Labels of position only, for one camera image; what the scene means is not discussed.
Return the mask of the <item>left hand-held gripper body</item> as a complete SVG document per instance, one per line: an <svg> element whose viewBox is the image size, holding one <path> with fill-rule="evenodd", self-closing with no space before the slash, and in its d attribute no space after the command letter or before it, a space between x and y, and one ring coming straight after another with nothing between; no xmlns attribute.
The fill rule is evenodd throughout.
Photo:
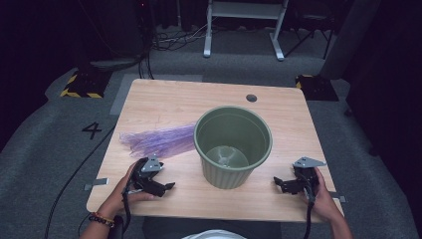
<svg viewBox="0 0 422 239"><path fill-rule="evenodd" d="M153 177L162 169L162 163L155 157L141 158L135 165L130 176L131 189L135 192L162 190L163 184L153 180Z"/></svg>

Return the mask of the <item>purple plastic bag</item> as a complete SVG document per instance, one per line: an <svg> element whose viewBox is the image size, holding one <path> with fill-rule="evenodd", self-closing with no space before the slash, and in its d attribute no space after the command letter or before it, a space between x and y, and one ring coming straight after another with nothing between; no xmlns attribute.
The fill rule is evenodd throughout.
<svg viewBox="0 0 422 239"><path fill-rule="evenodd" d="M131 157L168 158L194 149L194 128L195 124L189 123L144 132L122 132L119 141L129 147Z"/></svg>

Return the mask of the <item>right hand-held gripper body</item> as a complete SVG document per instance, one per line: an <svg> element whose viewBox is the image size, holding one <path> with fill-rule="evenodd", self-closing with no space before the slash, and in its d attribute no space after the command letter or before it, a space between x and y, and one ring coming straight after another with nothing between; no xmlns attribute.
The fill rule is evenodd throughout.
<svg viewBox="0 0 422 239"><path fill-rule="evenodd" d="M296 183L303 189L308 200L315 200L315 189L319 185L316 168L326 166L324 161L303 156L293 163Z"/></svg>

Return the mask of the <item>person's left hand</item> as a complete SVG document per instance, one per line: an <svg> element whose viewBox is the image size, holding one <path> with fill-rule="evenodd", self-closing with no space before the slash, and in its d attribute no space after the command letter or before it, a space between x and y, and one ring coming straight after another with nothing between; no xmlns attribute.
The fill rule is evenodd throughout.
<svg viewBox="0 0 422 239"><path fill-rule="evenodd" d="M133 163L127 170L125 176L118 182L112 193L108 196L105 202L97 210L97 213L105 218L113 219L124 208L122 192L126 187L132 170L135 167ZM136 192L128 196L127 202L138 202L152 200L154 196L146 192Z"/></svg>

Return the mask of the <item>white metal desk frame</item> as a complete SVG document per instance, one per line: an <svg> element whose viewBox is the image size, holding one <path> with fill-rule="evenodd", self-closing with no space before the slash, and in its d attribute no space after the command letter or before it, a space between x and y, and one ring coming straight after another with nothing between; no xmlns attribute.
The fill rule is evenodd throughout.
<svg viewBox="0 0 422 239"><path fill-rule="evenodd" d="M283 61L285 59L285 54L283 53L279 43L279 34L281 32L289 2L290 0L282 0L281 3L269 4L208 0L203 56L205 58L209 58L211 56L212 21L214 18L244 18L277 21L275 31L270 33L270 40L272 42L276 58L279 61Z"/></svg>

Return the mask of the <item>person's dark trousers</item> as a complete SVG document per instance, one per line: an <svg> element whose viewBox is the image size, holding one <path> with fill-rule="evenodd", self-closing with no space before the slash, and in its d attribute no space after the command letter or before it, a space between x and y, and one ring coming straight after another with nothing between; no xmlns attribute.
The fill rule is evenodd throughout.
<svg viewBox="0 0 422 239"><path fill-rule="evenodd" d="M206 230L227 230L246 239L282 239L279 222L146 217L145 239L182 239Z"/></svg>

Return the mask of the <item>green plastic bin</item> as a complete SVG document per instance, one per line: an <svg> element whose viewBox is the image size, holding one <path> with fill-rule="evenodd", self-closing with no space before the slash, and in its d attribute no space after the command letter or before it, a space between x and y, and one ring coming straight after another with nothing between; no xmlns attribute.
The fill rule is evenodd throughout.
<svg viewBox="0 0 422 239"><path fill-rule="evenodd" d="M233 189L269 157L273 137L266 122L254 112L225 106L198 120L193 142L205 179L217 188Z"/></svg>

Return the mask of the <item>black tripod stand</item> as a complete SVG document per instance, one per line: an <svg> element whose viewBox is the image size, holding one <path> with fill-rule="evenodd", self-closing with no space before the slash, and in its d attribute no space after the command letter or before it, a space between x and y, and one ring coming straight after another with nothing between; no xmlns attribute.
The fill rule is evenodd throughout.
<svg viewBox="0 0 422 239"><path fill-rule="evenodd" d="M286 52L287 57L295 51L305 40L313 38L316 32L320 32L326 40L322 58L325 60L328 54L328 49L331 45L331 40L334 33L334 16L324 14L300 14L296 13L296 26L294 27L295 33L299 41ZM301 38L299 30L307 30L308 32Z"/></svg>

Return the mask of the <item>person's white shirt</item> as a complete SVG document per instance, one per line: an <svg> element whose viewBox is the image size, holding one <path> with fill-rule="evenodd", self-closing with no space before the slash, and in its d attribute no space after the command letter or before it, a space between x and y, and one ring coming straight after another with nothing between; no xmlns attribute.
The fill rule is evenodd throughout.
<svg viewBox="0 0 422 239"><path fill-rule="evenodd" d="M227 230L213 229L183 237L182 239L246 239Z"/></svg>

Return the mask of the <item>person's right hand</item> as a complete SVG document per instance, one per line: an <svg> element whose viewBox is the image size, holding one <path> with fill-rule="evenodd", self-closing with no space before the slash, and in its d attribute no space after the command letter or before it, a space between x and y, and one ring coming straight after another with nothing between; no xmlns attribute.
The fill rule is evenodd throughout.
<svg viewBox="0 0 422 239"><path fill-rule="evenodd" d="M330 196L330 193L326 188L324 178L317 167L315 168L315 173L317 176L318 185L315 187L316 199L314 204L314 211L323 220L331 223L334 220L339 219L342 214Z"/></svg>

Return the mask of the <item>yellow black striped base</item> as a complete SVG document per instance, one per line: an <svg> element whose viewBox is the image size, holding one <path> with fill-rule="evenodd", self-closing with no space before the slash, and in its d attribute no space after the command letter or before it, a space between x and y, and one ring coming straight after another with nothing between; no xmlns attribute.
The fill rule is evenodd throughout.
<svg viewBox="0 0 422 239"><path fill-rule="evenodd" d="M338 96L330 80L320 75L298 75L295 78L296 87L300 89L307 101L337 102Z"/></svg>
<svg viewBox="0 0 422 239"><path fill-rule="evenodd" d="M101 99L109 83L111 72L85 73L75 71L61 92L61 97Z"/></svg>

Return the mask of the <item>grey pillar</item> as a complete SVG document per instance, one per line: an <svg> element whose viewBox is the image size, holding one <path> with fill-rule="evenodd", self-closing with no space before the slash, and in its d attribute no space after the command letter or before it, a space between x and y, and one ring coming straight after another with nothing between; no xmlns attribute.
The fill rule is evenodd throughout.
<svg viewBox="0 0 422 239"><path fill-rule="evenodd" d="M382 0L354 0L319 75L323 79L342 78L358 49Z"/></svg>

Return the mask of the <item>grey metal table bracket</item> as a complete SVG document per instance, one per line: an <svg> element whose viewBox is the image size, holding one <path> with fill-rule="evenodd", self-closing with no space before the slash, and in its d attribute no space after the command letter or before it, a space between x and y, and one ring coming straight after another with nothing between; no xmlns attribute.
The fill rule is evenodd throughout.
<svg viewBox="0 0 422 239"><path fill-rule="evenodd" d="M92 183L88 183L84 185L84 191L90 191L94 186L98 185L107 185L108 184L108 178L98 178L95 179Z"/></svg>
<svg viewBox="0 0 422 239"><path fill-rule="evenodd" d="M340 195L338 192L330 191L329 194L333 199L338 199L340 203L347 202L346 197L344 195Z"/></svg>

